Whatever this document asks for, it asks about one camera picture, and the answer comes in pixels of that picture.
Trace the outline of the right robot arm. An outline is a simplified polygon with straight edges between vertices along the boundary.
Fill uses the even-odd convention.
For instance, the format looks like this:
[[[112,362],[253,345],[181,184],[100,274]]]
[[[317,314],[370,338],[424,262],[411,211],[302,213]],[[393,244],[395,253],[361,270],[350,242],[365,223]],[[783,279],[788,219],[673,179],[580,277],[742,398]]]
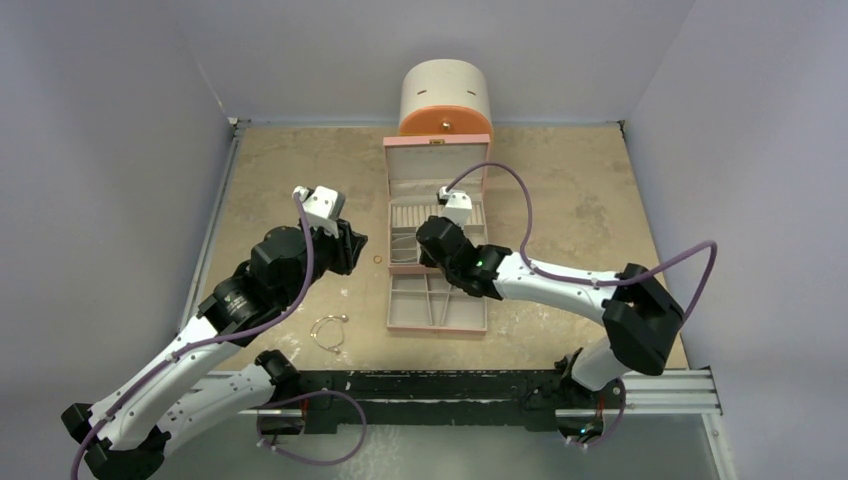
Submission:
[[[580,272],[547,265],[558,279],[531,269],[507,247],[475,246],[462,228],[431,216],[416,231],[422,265],[437,268],[446,281],[472,297],[538,303],[594,321],[605,330],[595,343],[569,360],[561,381],[564,399],[584,407],[611,381],[635,371],[659,376],[666,368],[684,310],[645,267],[629,263],[621,272]]]

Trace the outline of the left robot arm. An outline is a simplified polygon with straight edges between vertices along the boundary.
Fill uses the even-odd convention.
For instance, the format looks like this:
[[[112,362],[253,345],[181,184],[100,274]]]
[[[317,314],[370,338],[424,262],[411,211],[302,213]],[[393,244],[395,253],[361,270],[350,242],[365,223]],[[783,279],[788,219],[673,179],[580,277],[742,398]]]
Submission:
[[[331,395],[303,389],[300,372],[277,350],[204,389],[195,386],[294,313],[325,273],[351,274],[367,242],[342,219],[268,231],[139,373],[102,400],[62,413],[78,443],[71,478],[87,466],[97,479],[147,479],[187,441],[245,409],[302,407]]]

